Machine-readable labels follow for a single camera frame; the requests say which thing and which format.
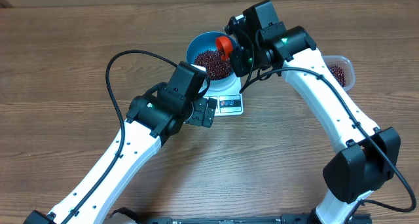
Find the red beans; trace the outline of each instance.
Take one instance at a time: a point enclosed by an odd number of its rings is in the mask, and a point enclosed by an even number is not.
[[[219,50],[207,50],[195,58],[194,64],[206,67],[211,80],[224,79],[231,74],[232,68],[230,60],[223,61],[221,55]]]
[[[343,69],[337,65],[327,66],[329,68],[329,71],[332,73],[332,75],[335,77],[335,79],[338,81],[341,87],[346,86],[345,81],[345,72],[343,72]]]

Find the clear plastic container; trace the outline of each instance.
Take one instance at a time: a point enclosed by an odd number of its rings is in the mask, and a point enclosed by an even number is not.
[[[345,91],[349,91],[354,85],[355,85],[355,72],[354,67],[347,59],[347,57],[343,56],[323,56],[323,60],[325,61],[327,66],[339,66],[342,68],[344,74],[345,74],[345,82],[346,86],[343,87]]]

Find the container of beans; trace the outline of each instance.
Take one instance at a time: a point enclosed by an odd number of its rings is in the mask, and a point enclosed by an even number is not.
[[[323,56],[323,60],[340,86],[349,91],[355,84],[355,72],[351,61],[343,56]]]
[[[207,74],[211,79],[210,91],[226,90],[237,80],[236,75],[232,71],[230,60],[222,60],[221,53],[215,46],[215,39],[221,36],[226,37],[224,33],[218,31],[203,33],[193,39],[186,53],[186,61],[189,64],[206,68]],[[233,48],[236,48],[237,42],[231,37],[228,38],[231,40]]]

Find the wooden table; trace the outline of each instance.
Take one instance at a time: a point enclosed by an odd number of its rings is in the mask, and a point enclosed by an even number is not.
[[[253,3],[123,5],[0,10],[0,223],[47,213],[81,181],[119,125],[105,68],[123,50],[175,62],[189,42],[218,30]],[[419,0],[275,2],[287,27],[302,25],[324,55],[355,67],[349,91],[402,145],[397,167],[419,194]],[[131,99],[173,68],[142,55],[115,62],[111,82],[124,113]],[[330,143],[302,98],[283,79],[252,85],[245,113],[212,128],[184,126],[135,176],[111,209],[142,216],[225,217],[309,212],[321,202]],[[407,207],[397,179],[372,198]],[[367,205],[375,223],[417,223]]]

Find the black and white robotic arm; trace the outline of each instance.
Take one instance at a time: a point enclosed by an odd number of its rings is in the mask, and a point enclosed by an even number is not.
[[[358,108],[328,70],[314,40],[302,27],[286,30],[270,1],[232,17],[225,31],[227,35],[236,36],[239,46],[224,55],[230,59],[238,77],[249,75],[242,90],[273,74],[284,77],[324,127],[336,153],[323,169],[329,188],[327,194],[303,221],[370,223],[371,220],[356,222],[353,214],[360,201],[379,189],[394,173],[400,178],[394,167],[401,144],[398,133],[393,128],[381,130]],[[269,67],[272,70],[261,74],[260,70]],[[258,71],[258,76],[250,81],[253,71]],[[47,216],[34,211],[25,223],[114,223],[117,218],[120,218],[119,223],[135,223],[125,215],[117,215],[113,220],[105,220],[105,216],[136,172],[170,136],[178,133],[183,122],[212,125],[216,100],[202,98],[205,90],[200,92],[206,79],[209,81],[204,69],[181,62],[169,83],[160,83],[134,98],[123,122],[124,133],[121,128],[81,183]],[[101,180],[116,155],[115,164]],[[398,211],[407,212],[416,207],[411,189],[409,194],[412,206]]]

